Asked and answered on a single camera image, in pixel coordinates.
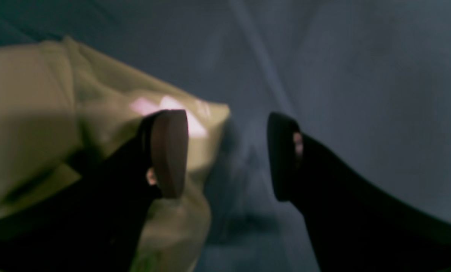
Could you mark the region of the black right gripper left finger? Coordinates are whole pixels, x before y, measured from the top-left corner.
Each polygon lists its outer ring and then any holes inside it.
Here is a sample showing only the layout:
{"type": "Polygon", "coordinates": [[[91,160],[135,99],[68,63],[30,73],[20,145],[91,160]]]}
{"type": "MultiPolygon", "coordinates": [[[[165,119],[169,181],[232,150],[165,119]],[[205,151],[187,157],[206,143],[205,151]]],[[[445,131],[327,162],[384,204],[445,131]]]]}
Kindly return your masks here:
{"type": "Polygon", "coordinates": [[[129,271],[151,203],[184,191],[188,141],[185,110],[143,118],[75,184],[0,220],[0,271],[129,271]]]}

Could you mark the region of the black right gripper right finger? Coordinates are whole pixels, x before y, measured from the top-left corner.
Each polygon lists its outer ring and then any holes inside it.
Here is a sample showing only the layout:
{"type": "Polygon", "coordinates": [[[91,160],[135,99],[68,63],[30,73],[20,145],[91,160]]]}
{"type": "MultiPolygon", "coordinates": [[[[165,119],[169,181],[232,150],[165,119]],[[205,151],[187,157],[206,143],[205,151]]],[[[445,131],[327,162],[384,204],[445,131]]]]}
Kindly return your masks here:
{"type": "Polygon", "coordinates": [[[291,117],[267,120],[275,197],[303,215],[322,272],[451,272],[451,224],[369,183],[291,117]]]}

